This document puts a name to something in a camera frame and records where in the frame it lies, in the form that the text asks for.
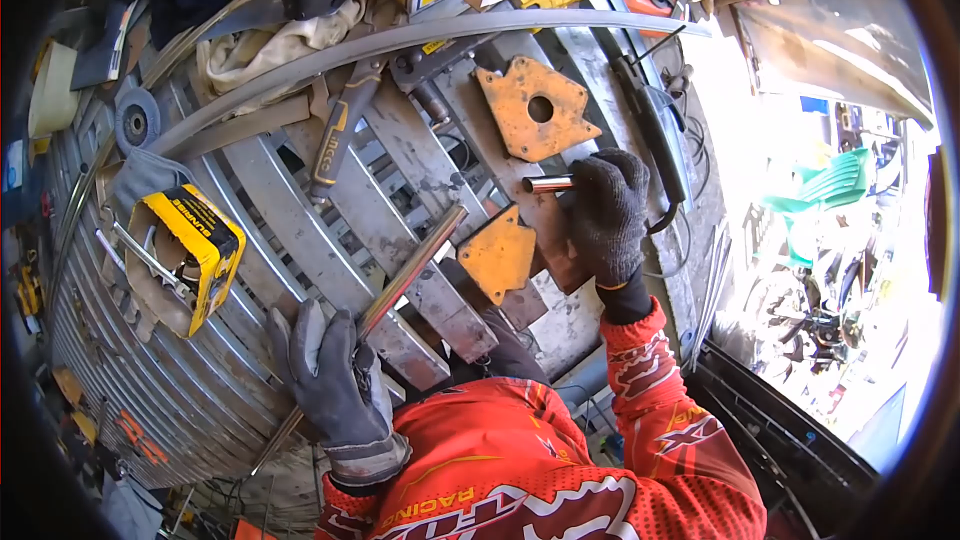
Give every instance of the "curved metal strip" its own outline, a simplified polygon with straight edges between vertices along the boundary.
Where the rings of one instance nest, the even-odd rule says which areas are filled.
[[[176,157],[181,145],[194,134],[219,121],[222,116],[233,113],[238,107],[264,92],[318,76],[335,67],[360,59],[414,47],[431,40],[460,38],[495,31],[578,26],[672,32],[682,25],[686,25],[683,33],[707,38],[712,36],[709,28],[696,23],[684,23],[676,19],[638,13],[592,9],[489,11],[391,27],[356,40],[334,44],[253,78],[243,86],[212,100],[172,129],[164,132],[150,145],[150,152]]]

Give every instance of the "glove cuff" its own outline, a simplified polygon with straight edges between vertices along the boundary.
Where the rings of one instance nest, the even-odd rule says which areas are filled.
[[[598,283],[597,296],[606,307],[606,321],[613,325],[637,323],[654,310],[650,292],[643,283],[642,266],[637,267],[630,279],[617,288],[605,288]]]
[[[341,486],[386,482],[401,472],[413,452],[406,436],[396,431],[369,444],[323,450],[330,459],[330,478]]]

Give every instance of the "hand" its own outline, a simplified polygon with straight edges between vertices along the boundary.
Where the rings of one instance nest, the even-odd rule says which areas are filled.
[[[271,309],[267,333],[277,375],[319,431],[333,479],[369,486],[398,474],[410,459],[410,445],[394,431],[380,360],[357,341],[351,312],[338,310],[328,323],[320,303],[309,299],[300,305],[292,332],[281,312]]]
[[[577,189],[570,236],[596,283],[626,284],[643,262],[650,171],[640,157],[604,148],[570,164]]]

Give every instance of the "chrome pipe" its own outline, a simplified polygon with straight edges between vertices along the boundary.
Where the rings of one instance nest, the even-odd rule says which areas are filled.
[[[573,176],[565,175],[538,175],[536,177],[525,177],[522,180],[523,190],[531,195],[545,195],[548,193],[561,193],[567,190],[573,190]]]

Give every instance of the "gray work glove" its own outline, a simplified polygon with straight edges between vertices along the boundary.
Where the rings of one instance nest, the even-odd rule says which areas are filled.
[[[394,431],[394,408],[380,359],[357,341],[354,318],[338,310],[329,323],[320,303],[300,304],[296,325],[276,308],[267,332],[283,384],[320,434],[330,475],[344,486],[369,486],[400,473],[410,444]]]
[[[570,164],[577,189],[570,236],[596,283],[626,284],[643,262],[650,171],[640,157],[604,148]]]

